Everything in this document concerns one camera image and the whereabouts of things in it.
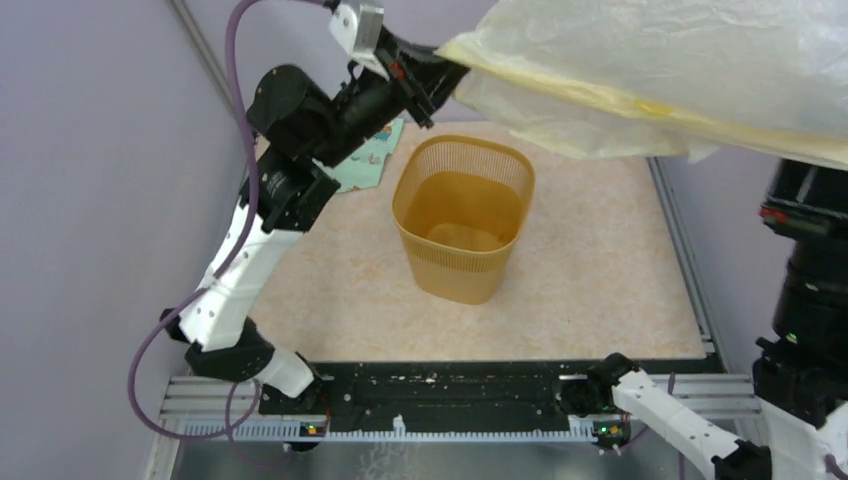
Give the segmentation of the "translucent yellowish trash bag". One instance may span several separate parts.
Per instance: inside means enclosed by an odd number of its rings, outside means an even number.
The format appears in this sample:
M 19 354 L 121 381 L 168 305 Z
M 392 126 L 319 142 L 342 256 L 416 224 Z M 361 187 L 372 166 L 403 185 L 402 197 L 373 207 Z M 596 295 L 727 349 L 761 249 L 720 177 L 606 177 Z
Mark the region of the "translucent yellowish trash bag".
M 570 158 L 847 166 L 843 1 L 500 1 L 439 54 L 457 102 Z

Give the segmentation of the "orange plastic trash bin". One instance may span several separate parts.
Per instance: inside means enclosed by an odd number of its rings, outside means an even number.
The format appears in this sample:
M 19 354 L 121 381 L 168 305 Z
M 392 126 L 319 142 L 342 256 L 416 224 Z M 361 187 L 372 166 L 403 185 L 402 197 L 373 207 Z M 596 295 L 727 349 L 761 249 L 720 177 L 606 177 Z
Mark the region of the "orange plastic trash bin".
M 530 160 L 511 147 L 460 135 L 418 145 L 392 199 L 417 286 L 462 304 L 489 301 L 523 230 L 535 184 Z

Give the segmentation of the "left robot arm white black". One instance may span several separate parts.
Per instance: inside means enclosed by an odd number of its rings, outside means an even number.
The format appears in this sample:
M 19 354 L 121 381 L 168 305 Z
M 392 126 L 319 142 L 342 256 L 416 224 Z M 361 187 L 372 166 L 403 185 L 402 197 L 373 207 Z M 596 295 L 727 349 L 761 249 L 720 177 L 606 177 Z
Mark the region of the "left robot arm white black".
M 200 295 L 167 309 L 168 335 L 187 345 L 197 375 L 241 383 L 254 380 L 282 394 L 297 413 L 319 404 L 316 373 L 299 354 L 266 340 L 249 310 L 273 269 L 321 214 L 339 183 L 330 170 L 402 113 L 429 128 L 467 68 L 431 47 L 382 33 L 379 75 L 356 62 L 334 96 L 300 67 L 283 64 L 259 81 L 246 112 L 252 138 L 267 142 L 250 163 L 231 228 Z

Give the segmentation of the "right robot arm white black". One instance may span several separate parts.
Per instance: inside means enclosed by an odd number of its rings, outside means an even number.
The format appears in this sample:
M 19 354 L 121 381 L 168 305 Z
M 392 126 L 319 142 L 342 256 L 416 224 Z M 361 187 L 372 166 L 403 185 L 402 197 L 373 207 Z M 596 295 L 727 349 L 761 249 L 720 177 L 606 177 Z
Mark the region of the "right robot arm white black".
M 794 243 L 772 322 L 776 337 L 758 340 L 752 366 L 767 444 L 715 427 L 619 353 L 565 382 L 566 414 L 633 415 L 707 479 L 846 477 L 847 174 L 782 160 L 760 216 Z

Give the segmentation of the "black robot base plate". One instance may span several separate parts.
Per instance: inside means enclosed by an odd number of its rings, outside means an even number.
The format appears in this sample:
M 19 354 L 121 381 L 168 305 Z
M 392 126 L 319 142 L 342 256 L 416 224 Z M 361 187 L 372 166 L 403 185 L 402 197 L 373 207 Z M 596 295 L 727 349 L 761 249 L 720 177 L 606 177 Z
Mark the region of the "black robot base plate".
M 317 415 L 333 433 L 566 431 L 569 418 L 619 415 L 590 402 L 580 376 L 592 360 L 319 363 L 317 385 L 297 399 L 264 388 L 262 415 Z

